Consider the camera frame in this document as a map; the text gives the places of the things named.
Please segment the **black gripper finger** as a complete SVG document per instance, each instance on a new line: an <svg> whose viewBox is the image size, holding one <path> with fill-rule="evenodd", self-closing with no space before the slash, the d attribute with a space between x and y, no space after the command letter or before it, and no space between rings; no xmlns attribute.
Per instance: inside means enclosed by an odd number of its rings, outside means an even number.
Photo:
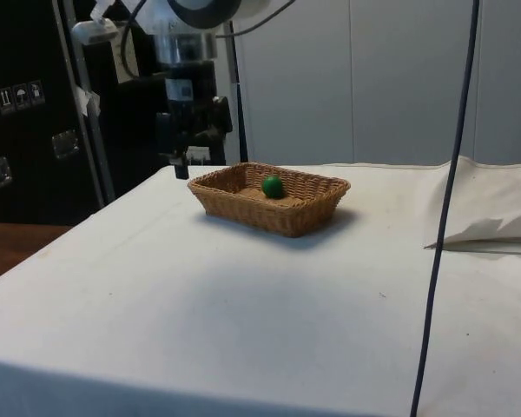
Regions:
<svg viewBox="0 0 521 417"><path fill-rule="evenodd" d="M233 131L228 99L225 96L215 96L209 102L197 104L192 122L194 145L212 146L224 143L226 135Z"/></svg>
<svg viewBox="0 0 521 417"><path fill-rule="evenodd" d="M155 116L155 138L157 154L166 165L175 170L175 177L181 180L189 178L185 135L169 113L157 113Z"/></svg>

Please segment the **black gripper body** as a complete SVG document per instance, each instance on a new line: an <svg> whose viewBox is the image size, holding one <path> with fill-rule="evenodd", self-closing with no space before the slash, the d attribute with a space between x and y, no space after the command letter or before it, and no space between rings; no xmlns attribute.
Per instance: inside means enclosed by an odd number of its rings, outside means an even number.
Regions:
<svg viewBox="0 0 521 417"><path fill-rule="evenodd" d="M214 63L162 65L168 112L207 107L217 96Z"/></svg>

